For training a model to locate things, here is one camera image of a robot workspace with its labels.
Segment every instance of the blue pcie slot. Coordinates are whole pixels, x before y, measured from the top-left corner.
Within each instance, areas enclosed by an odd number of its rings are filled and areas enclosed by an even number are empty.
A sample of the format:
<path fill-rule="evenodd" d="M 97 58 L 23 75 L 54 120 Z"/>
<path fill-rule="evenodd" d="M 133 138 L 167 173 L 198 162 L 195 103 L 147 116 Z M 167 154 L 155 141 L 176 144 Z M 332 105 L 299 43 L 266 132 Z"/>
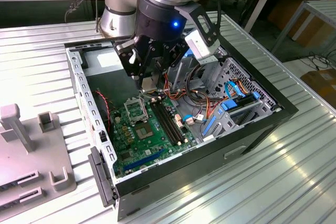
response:
<path fill-rule="evenodd" d="M 165 149 L 161 149 L 161 150 L 159 150 L 157 153 L 154 153 L 154 154 L 152 154 L 152 155 L 150 155 L 150 156 L 148 156 L 148 157 L 144 157 L 143 159 L 138 160 L 138 161 L 136 161 L 136 162 L 134 162 L 134 163 L 132 163 L 132 164 L 125 165 L 125 166 L 124 166 L 124 172 L 125 172 L 126 170 L 130 170 L 130 169 L 136 168 L 136 167 L 138 167 L 138 166 L 140 166 L 140 165 L 143 165 L 143 164 L 145 164 L 145 163 L 147 163 L 147 162 L 149 162 L 149 161 L 153 161 L 154 159 L 160 157 L 161 153 L 162 153 L 164 150 L 165 150 Z"/>

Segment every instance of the green circuit board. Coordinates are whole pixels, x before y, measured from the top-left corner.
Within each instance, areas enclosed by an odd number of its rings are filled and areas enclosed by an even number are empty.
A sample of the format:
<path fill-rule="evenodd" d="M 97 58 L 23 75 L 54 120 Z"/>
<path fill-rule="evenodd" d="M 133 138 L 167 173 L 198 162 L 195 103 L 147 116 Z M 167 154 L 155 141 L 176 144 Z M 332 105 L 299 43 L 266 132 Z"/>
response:
<path fill-rule="evenodd" d="M 171 101 L 165 99 L 162 104 L 166 109 L 170 109 L 169 114 L 174 121 L 173 118 L 175 114 L 177 114 L 177 111 Z M 154 112 L 151 110 L 149 102 L 144 105 L 149 116 L 146 123 L 140 122 L 132 126 L 125 108 L 120 108 L 114 111 L 114 114 L 111 114 L 112 116 L 115 116 L 116 114 L 121 115 L 120 122 L 114 123 L 113 137 L 113 147 L 118 157 L 113 168 L 117 177 L 123 177 L 139 169 L 145 168 L 197 144 L 189 129 L 184 126 L 179 129 L 179 131 L 183 137 L 187 139 L 187 142 L 173 146 Z M 127 165 L 143 160 L 144 158 L 150 158 L 153 154 L 156 154 L 157 156 L 154 160 L 132 169 L 125 170 Z"/>

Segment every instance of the chip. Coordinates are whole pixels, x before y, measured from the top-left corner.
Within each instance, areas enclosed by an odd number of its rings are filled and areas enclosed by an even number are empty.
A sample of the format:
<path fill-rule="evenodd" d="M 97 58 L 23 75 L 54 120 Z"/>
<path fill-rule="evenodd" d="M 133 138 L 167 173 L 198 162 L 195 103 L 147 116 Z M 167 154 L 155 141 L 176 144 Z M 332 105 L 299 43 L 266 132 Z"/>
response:
<path fill-rule="evenodd" d="M 182 127 L 182 128 L 181 128 L 181 131 L 185 134 L 185 133 L 188 132 L 188 129 L 187 129 L 186 127 Z"/>
<path fill-rule="evenodd" d="M 129 152 L 125 152 L 125 153 L 122 153 L 120 156 L 122 160 L 125 160 L 127 158 L 130 158 L 131 154 Z"/>
<path fill-rule="evenodd" d="M 154 135 L 151 125 L 149 123 L 141 123 L 135 126 L 134 129 L 140 139 L 145 139 Z"/>

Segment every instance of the aluminum extrusion table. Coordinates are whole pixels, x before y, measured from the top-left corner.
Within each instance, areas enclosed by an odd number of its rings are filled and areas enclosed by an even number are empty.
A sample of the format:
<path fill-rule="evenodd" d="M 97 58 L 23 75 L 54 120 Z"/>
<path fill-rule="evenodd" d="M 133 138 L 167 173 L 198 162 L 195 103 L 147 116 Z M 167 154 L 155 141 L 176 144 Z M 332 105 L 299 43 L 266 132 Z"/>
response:
<path fill-rule="evenodd" d="M 286 35 L 289 33 L 296 20 L 301 16 L 301 14 L 305 11 L 309 11 L 310 15 L 304 21 L 302 26 L 298 31 L 300 34 L 306 28 L 306 26 L 311 22 L 314 16 L 319 17 L 321 20 L 332 26 L 336 29 L 336 1 L 303 1 L 296 12 L 293 14 L 291 19 L 288 21 L 285 28 L 280 33 L 279 37 L 275 41 L 275 44 L 271 50 L 272 54 L 278 49 Z M 324 52 L 328 52 L 333 45 L 336 43 L 336 38 L 332 39 L 329 44 L 325 47 Z"/>
<path fill-rule="evenodd" d="M 217 14 L 209 15 L 215 21 Z M 0 30 L 0 104 L 18 103 L 22 118 L 46 110 L 59 115 L 78 185 L 5 224 L 114 219 L 113 208 L 102 206 L 88 162 L 90 146 L 64 49 L 66 42 L 101 38 L 94 26 L 84 22 Z M 227 16 L 221 31 L 299 112 L 252 152 L 120 223 L 334 223 L 335 110 Z"/>

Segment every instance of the table leg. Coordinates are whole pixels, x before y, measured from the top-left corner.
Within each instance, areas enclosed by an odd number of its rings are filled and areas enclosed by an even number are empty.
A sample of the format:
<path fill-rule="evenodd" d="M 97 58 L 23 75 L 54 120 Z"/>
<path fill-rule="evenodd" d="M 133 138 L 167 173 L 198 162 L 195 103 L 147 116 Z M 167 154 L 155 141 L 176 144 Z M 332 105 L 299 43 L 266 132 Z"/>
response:
<path fill-rule="evenodd" d="M 329 51 L 331 51 L 336 45 L 336 35 L 333 35 L 332 39 L 330 42 L 327 44 L 327 46 L 324 48 L 322 55 L 326 56 Z"/>
<path fill-rule="evenodd" d="M 261 10 L 263 9 L 264 5 L 266 4 L 267 0 L 259 0 L 258 4 L 256 5 L 256 8 L 254 8 L 253 13 L 248 20 L 244 30 L 247 31 L 248 33 L 251 31 L 254 23 L 256 22 Z"/>
<path fill-rule="evenodd" d="M 278 47 L 280 46 L 280 44 L 284 40 L 285 36 L 287 35 L 287 33 L 289 33 L 289 31 L 291 30 L 292 26 L 295 24 L 296 20 L 300 17 L 301 13 L 304 10 L 304 5 L 305 5 L 305 2 L 302 2 L 300 4 L 299 8 L 296 10 L 296 12 L 294 13 L 294 15 L 288 21 L 288 23 L 285 26 L 285 28 L 280 33 L 279 37 L 275 41 L 275 44 L 274 44 L 274 46 L 273 46 L 273 48 L 271 50 L 272 54 L 274 54 L 274 52 L 278 49 Z"/>
<path fill-rule="evenodd" d="M 302 32 L 309 25 L 309 23 L 312 21 L 313 18 L 314 18 L 314 14 L 309 14 L 308 18 L 302 23 L 302 25 L 300 26 L 300 28 L 297 30 L 297 32 L 292 37 L 292 39 L 294 41 L 297 40 L 300 37 L 300 35 L 302 34 Z"/>

